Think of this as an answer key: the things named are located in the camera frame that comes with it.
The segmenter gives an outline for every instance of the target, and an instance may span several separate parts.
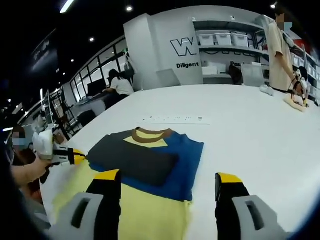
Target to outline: white t-shirt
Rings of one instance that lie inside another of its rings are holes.
[[[289,87],[292,89],[290,77],[276,59],[276,53],[281,53],[293,72],[290,48],[284,40],[283,32],[278,28],[276,22],[270,23],[268,28],[268,50],[270,59],[270,86],[282,91],[288,91]]]
[[[119,95],[131,95],[134,93],[134,89],[129,81],[123,78],[119,80],[117,77],[115,77],[112,80],[110,88],[115,89]]]

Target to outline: beige shirt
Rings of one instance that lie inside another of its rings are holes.
[[[270,86],[277,90],[287,91],[291,86],[291,79],[276,59],[276,53],[281,53],[293,72],[290,49],[283,37],[283,32],[276,22],[272,22],[268,29],[268,50],[270,62]]]

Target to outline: brown collar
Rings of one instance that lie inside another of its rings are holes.
[[[138,136],[137,131],[142,132],[144,134],[149,134],[149,135],[159,135],[159,134],[162,134],[162,135],[155,138],[142,138]],[[137,127],[136,129],[132,130],[132,138],[138,143],[150,144],[150,143],[156,143],[163,138],[169,137],[172,134],[172,132],[173,131],[170,128],[166,130],[161,130],[161,131],[150,131],[150,130],[143,129],[141,127]]]

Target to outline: black ceiling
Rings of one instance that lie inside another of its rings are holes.
[[[57,88],[66,83],[100,49],[124,34],[123,24],[148,13],[196,5],[221,5],[246,9],[272,17],[271,0],[75,0],[69,11],[60,14],[66,0],[6,1],[2,8],[2,71],[1,79],[9,79],[12,104],[39,95],[39,89]],[[132,5],[131,13],[125,11]],[[39,43],[54,29],[58,34],[58,59],[65,76],[55,81],[28,82],[23,67]],[[94,43],[88,39],[95,37]]]

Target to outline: letter w logo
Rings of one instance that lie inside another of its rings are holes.
[[[197,46],[194,45],[194,38],[190,40],[188,37],[184,37],[181,41],[175,39],[171,40],[170,43],[179,57],[185,57],[187,53],[197,55]]]

